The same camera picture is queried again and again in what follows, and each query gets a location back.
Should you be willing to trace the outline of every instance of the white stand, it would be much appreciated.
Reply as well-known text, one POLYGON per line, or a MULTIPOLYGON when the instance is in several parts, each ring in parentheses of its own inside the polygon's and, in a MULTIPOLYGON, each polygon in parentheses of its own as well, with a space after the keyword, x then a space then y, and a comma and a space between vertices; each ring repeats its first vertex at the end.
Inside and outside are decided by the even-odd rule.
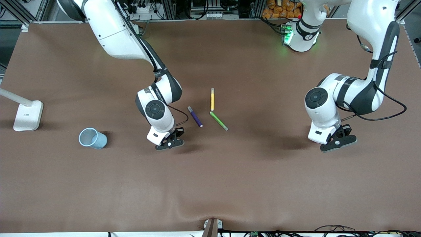
POLYGON ((19 103, 13 129, 15 131, 34 131, 41 121, 44 104, 39 100, 27 100, 0 88, 0 95, 19 103))

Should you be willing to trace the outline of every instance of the white pole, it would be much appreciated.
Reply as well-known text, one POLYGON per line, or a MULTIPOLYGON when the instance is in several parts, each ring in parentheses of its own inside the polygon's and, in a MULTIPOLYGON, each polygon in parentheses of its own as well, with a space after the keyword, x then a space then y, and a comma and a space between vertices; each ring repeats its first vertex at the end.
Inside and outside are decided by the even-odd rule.
POLYGON ((25 105, 25 106, 32 106, 32 104, 33 104, 33 102, 31 100, 25 99, 21 96, 13 94, 12 92, 6 91, 5 89, 2 89, 2 88, 0 88, 0 95, 4 96, 4 97, 6 97, 10 100, 13 100, 16 103, 25 105))

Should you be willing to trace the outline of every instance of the cup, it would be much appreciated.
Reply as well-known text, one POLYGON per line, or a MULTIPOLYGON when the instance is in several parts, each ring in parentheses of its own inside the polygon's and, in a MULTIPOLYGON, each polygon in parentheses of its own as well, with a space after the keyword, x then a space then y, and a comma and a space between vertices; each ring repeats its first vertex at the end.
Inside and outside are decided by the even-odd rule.
POLYGON ((107 136, 89 127, 80 132, 79 143, 86 147, 101 149, 107 144, 107 136))

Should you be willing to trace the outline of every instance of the purple marker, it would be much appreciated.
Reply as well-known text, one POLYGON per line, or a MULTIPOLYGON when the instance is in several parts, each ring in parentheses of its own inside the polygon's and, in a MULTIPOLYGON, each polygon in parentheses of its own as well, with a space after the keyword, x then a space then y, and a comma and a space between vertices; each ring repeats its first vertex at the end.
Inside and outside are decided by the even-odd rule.
POLYGON ((196 121, 197 125, 199 127, 203 127, 202 122, 200 122, 199 118, 197 117, 197 115, 194 113, 194 111, 192 110, 192 108, 189 106, 187 107, 187 109, 189 110, 190 114, 192 115, 193 119, 196 121))

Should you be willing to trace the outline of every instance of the cup rim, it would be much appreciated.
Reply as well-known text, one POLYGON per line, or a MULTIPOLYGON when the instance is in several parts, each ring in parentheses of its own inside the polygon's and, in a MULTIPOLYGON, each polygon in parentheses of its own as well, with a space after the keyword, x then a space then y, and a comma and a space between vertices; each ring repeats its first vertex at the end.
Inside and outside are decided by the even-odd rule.
POLYGON ((80 132, 80 134, 79 134, 79 143, 82 145, 82 146, 86 146, 86 147, 89 147, 89 146, 92 146, 96 141, 98 140, 98 131, 95 129, 95 128, 93 128, 93 127, 88 127, 88 128, 85 128, 84 130, 82 130, 81 132, 80 132), (81 141, 80 141, 80 136, 82 135, 82 133, 84 132, 84 131, 86 131, 86 130, 88 130, 88 129, 92 129, 93 131, 95 131, 95 133, 96 133, 96 139, 91 143, 91 144, 89 144, 89 145, 84 145, 81 141))

